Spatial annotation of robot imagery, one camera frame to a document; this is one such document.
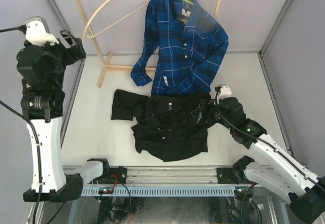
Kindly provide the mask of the black shirt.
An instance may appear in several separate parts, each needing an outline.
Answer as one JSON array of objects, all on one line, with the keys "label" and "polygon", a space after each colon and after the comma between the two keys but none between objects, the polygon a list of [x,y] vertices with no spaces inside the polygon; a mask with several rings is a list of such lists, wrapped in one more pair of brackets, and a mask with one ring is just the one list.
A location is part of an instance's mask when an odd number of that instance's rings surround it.
[{"label": "black shirt", "polygon": [[209,93],[178,97],[145,96],[118,89],[114,92],[112,120],[136,119],[132,126],[137,153],[143,151],[162,160],[175,162],[208,152],[208,128],[196,123],[191,112]]}]

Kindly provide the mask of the cream wooden hanger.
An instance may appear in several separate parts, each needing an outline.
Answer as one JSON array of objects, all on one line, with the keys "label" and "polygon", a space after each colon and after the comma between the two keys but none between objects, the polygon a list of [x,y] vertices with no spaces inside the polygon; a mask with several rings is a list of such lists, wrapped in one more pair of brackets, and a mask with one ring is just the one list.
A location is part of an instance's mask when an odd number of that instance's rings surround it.
[{"label": "cream wooden hanger", "polygon": [[85,41],[112,35],[118,40],[138,40],[144,32],[150,0],[80,0],[85,11]]}]

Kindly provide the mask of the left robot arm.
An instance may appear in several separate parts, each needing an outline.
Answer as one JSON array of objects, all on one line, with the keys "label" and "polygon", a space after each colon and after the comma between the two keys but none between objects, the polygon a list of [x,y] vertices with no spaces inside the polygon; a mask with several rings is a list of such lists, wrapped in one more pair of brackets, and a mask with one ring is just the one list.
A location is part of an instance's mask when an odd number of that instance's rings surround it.
[{"label": "left robot arm", "polygon": [[86,58],[82,40],[68,30],[60,31],[68,42],[44,40],[40,44],[25,42],[17,54],[17,71],[22,75],[22,116],[27,120],[33,178],[23,194],[25,202],[67,202],[80,198],[84,185],[93,180],[106,183],[111,178],[109,163],[92,158],[76,173],[65,174],[61,160],[62,90],[66,67]]}]

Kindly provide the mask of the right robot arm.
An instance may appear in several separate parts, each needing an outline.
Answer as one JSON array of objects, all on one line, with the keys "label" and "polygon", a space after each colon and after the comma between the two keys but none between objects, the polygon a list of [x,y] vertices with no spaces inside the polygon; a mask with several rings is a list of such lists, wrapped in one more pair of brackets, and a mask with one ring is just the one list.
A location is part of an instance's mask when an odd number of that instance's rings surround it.
[{"label": "right robot arm", "polygon": [[209,122],[223,125],[251,153],[233,164],[237,182],[262,185],[287,202],[304,223],[314,223],[324,213],[324,178],[283,150],[265,128],[246,116],[235,97],[202,100],[191,114],[196,123],[207,114]]}]

